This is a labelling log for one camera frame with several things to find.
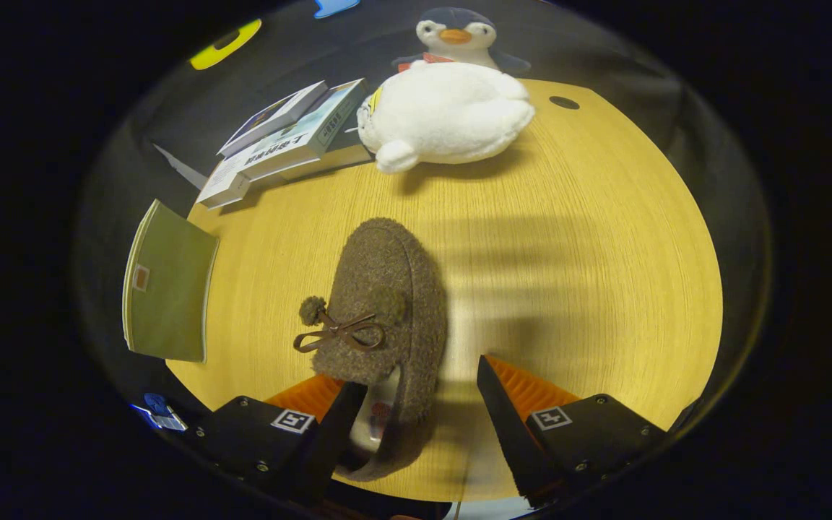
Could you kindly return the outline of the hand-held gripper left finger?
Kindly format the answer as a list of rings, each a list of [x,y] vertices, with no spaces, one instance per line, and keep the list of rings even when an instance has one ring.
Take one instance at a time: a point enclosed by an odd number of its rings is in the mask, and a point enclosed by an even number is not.
[[[185,442],[228,477],[316,506],[350,444],[368,388],[311,376],[268,399],[238,396],[197,420]]]

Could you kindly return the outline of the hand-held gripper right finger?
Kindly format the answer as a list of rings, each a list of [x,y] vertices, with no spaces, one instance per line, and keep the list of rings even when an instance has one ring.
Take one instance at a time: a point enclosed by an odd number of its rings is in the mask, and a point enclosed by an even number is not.
[[[578,397],[491,355],[481,355],[476,384],[519,495],[535,509],[586,493],[667,438],[607,393]]]

